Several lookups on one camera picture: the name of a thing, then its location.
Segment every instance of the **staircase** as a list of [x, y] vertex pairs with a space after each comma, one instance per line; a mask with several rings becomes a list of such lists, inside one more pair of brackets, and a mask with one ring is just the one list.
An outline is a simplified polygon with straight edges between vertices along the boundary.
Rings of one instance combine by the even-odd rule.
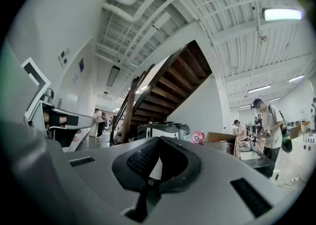
[[211, 74], [198, 44], [190, 42], [156, 73], [133, 107], [131, 125], [166, 121]]

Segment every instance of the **baseball cap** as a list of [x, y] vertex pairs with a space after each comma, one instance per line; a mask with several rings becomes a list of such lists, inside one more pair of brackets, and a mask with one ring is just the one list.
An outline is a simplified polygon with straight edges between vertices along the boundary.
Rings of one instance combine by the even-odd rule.
[[254, 101], [253, 101], [253, 103], [251, 104], [251, 109], [254, 109], [255, 107], [256, 107], [256, 105], [258, 105], [260, 102], [262, 102], [262, 100], [261, 99], [255, 99]]

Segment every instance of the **ceiling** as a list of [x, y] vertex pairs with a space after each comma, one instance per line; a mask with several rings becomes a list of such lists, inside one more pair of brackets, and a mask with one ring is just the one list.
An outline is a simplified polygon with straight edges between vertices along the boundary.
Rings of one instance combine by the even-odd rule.
[[[100, 96], [104, 92], [109, 94], [108, 100], [98, 98], [97, 105], [106, 110], [120, 107], [122, 89], [130, 86], [126, 84], [128, 78], [152, 60], [159, 45], [192, 22], [201, 24], [214, 47], [230, 108], [249, 105], [255, 97], [263, 100], [283, 97], [302, 81], [288, 82], [291, 78], [309, 76], [316, 67], [316, 41], [307, 20], [266, 22], [261, 17], [264, 7], [302, 9], [297, 0], [137, 0], [133, 5], [106, 0], [106, 3], [120, 8], [123, 17], [134, 19], [126, 21], [107, 7], [101, 14], [103, 20], [95, 48], [97, 91]], [[262, 41], [259, 36], [267, 38]], [[120, 67], [120, 72], [114, 85], [107, 87], [113, 65]], [[271, 88], [267, 90], [247, 93], [268, 84]]]

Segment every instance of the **black vent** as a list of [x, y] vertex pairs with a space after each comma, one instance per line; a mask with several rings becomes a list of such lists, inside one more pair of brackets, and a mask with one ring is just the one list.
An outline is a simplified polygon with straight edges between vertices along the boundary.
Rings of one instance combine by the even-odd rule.
[[93, 161], [94, 161], [94, 159], [91, 156], [87, 156], [87, 157], [83, 157], [83, 158], [79, 158], [79, 159], [74, 159], [74, 160], [69, 160], [70, 165], [72, 167], [87, 164], [87, 163], [90, 163]]
[[231, 184], [256, 218], [272, 208], [245, 179], [231, 181]]

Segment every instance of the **ceiling light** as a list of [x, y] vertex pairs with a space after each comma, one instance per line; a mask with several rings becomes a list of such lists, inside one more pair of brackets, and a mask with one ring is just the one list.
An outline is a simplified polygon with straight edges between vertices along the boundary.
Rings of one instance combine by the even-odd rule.
[[268, 101], [268, 102], [276, 101], [276, 100], [279, 100], [279, 99], [281, 99], [281, 97], [278, 97], [278, 98], [276, 98], [276, 99], [270, 100], [270, 101]]
[[289, 82], [292, 82], [292, 81], [297, 80], [297, 79], [302, 78], [302, 77], [304, 77], [304, 75], [300, 75], [298, 77], [292, 78], [289, 80]]
[[302, 11], [287, 8], [263, 8], [262, 17], [266, 21], [295, 19], [301, 20], [303, 16]]
[[116, 67], [116, 66], [112, 66], [109, 78], [108, 78], [108, 82], [107, 82], [107, 86], [112, 86], [115, 79], [117, 78], [118, 74], [119, 74], [120, 68]]
[[253, 92], [256, 92], [256, 91], [264, 90], [264, 89], [267, 89], [267, 88], [270, 88], [270, 87], [271, 87], [271, 85], [266, 85], [266, 86], [263, 86], [263, 87], [259, 87], [259, 88], [255, 88], [255, 89], [249, 90], [248, 93], [253, 93]]

